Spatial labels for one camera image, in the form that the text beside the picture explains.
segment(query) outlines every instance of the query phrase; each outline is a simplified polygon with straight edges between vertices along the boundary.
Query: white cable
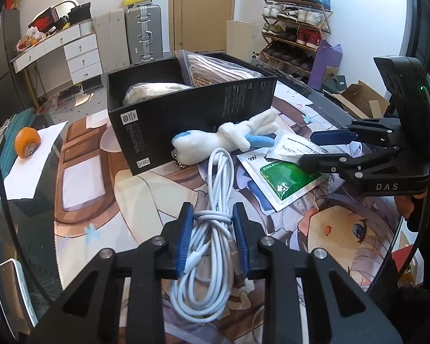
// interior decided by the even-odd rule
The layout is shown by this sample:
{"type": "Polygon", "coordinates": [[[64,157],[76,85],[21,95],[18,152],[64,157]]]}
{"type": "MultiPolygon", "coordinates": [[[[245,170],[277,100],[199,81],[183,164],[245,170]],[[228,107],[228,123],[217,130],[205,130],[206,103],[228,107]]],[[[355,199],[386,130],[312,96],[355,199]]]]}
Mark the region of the white cable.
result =
{"type": "Polygon", "coordinates": [[[234,182],[234,164],[230,154],[217,148],[209,158],[207,186],[210,210],[194,214],[185,271],[178,281],[171,282],[170,298],[175,311],[193,323],[216,320],[225,310],[231,295],[236,262],[236,242],[228,199],[234,182]],[[213,180],[213,166],[217,166],[213,180]],[[202,256],[210,255],[210,279],[197,274],[202,256]],[[207,284],[202,300],[194,296],[194,284],[207,284]]]}

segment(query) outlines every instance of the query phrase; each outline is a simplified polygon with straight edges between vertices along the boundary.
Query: shelf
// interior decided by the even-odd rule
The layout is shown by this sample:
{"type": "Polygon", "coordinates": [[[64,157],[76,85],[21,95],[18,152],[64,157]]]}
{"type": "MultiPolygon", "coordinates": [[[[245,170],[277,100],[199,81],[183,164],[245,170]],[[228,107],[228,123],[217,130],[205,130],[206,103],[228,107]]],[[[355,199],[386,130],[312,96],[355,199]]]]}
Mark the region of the shelf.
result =
{"type": "Polygon", "coordinates": [[[285,64],[287,64],[287,65],[290,65],[290,66],[292,66],[292,67],[294,67],[294,68],[297,68],[298,70],[300,70],[300,71],[303,71],[304,73],[306,73],[306,74],[310,74],[310,71],[308,71],[308,70],[305,70],[304,68],[301,68],[301,67],[299,67],[299,66],[297,66],[297,65],[295,65],[295,64],[293,64],[293,63],[290,63],[290,62],[287,62],[287,61],[284,61],[283,59],[278,59],[278,58],[276,58],[276,57],[273,57],[273,56],[271,56],[271,55],[269,55],[269,54],[266,54],[266,53],[264,53],[264,52],[260,52],[259,53],[262,57],[265,57],[265,58],[267,58],[267,59],[272,59],[272,60],[274,60],[274,61],[278,61],[278,62],[280,62],[280,63],[285,63],[285,64]]]}
{"type": "Polygon", "coordinates": [[[297,0],[265,0],[265,1],[275,1],[277,3],[286,3],[289,5],[301,6],[301,7],[313,7],[315,9],[324,10],[327,13],[333,13],[331,10],[325,9],[323,5],[319,3],[309,3],[307,1],[297,1],[297,0]]]}
{"type": "Polygon", "coordinates": [[[280,38],[278,36],[266,35],[265,33],[262,33],[261,35],[265,38],[265,40],[268,38],[268,39],[271,39],[271,40],[281,41],[281,42],[284,42],[286,44],[294,45],[295,47],[298,47],[298,48],[301,48],[301,49],[304,49],[304,50],[309,50],[312,53],[315,53],[317,51],[316,49],[307,47],[305,45],[298,44],[297,42],[294,42],[294,41],[289,41],[289,40],[282,39],[282,38],[280,38]]]}
{"type": "Polygon", "coordinates": [[[286,19],[286,18],[282,18],[282,17],[267,17],[264,15],[263,18],[275,20],[276,22],[285,22],[285,23],[305,27],[305,28],[308,28],[309,30],[313,30],[313,31],[322,31],[322,32],[330,33],[328,30],[325,30],[322,28],[324,25],[323,23],[320,26],[315,27],[313,25],[308,25],[307,23],[302,23],[302,22],[298,22],[298,21],[293,20],[293,19],[286,19]]]}

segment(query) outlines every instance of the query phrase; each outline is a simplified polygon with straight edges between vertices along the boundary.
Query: suitcase handle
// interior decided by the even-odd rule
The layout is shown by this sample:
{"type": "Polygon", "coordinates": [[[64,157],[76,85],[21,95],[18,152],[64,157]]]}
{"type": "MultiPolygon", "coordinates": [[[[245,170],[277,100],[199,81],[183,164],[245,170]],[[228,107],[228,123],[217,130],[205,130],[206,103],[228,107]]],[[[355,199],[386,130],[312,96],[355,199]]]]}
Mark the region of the suitcase handle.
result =
{"type": "Polygon", "coordinates": [[[153,33],[151,31],[145,31],[145,33],[150,36],[150,40],[147,42],[147,45],[151,45],[153,43],[153,33]]]}

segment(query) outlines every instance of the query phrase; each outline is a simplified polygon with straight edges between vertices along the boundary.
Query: barcode label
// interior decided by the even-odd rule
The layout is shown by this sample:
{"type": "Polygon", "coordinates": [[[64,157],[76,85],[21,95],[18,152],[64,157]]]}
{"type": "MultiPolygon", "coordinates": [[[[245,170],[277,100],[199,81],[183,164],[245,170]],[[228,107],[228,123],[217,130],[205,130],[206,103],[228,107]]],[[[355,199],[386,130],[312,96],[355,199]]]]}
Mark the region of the barcode label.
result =
{"type": "Polygon", "coordinates": [[[124,126],[126,124],[136,122],[138,120],[136,110],[132,110],[124,114],[121,114],[120,117],[121,117],[121,122],[123,123],[124,126]]]}
{"type": "Polygon", "coordinates": [[[146,167],[147,165],[150,165],[150,164],[151,164],[150,158],[145,158],[145,159],[142,159],[141,161],[137,162],[137,166],[139,168],[146,167]]]}

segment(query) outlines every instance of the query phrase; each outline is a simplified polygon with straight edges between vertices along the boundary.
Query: anime desk mat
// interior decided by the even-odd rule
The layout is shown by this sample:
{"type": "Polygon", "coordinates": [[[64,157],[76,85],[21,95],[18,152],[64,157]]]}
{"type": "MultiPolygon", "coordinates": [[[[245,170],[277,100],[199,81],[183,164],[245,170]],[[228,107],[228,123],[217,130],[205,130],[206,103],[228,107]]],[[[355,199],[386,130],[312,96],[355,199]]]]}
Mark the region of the anime desk mat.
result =
{"type": "MultiPolygon", "coordinates": [[[[309,104],[274,97],[281,127],[309,138],[313,131],[334,129],[309,104]]],[[[111,128],[104,111],[73,123],[62,148],[56,180],[55,248],[62,287],[66,287],[99,250],[116,252],[138,247],[178,217],[183,202],[195,210],[209,204],[207,161],[185,169],[173,162],[132,176],[122,152],[102,141],[111,128]]],[[[337,175],[276,212],[246,173],[236,154],[234,190],[228,205],[243,202],[250,220],[292,249],[325,248],[365,291],[388,253],[399,224],[393,198],[356,196],[337,175]]],[[[198,273],[210,275],[210,263],[198,273]]],[[[182,319],[170,304],[169,282],[163,281],[163,307],[168,343],[255,344],[261,341],[264,282],[235,280],[222,317],[198,325],[182,319]]],[[[204,291],[206,286],[198,286],[204,291]]],[[[120,319],[124,338],[129,294],[126,282],[120,319]]],[[[303,336],[307,324],[301,304],[303,336]]]]}

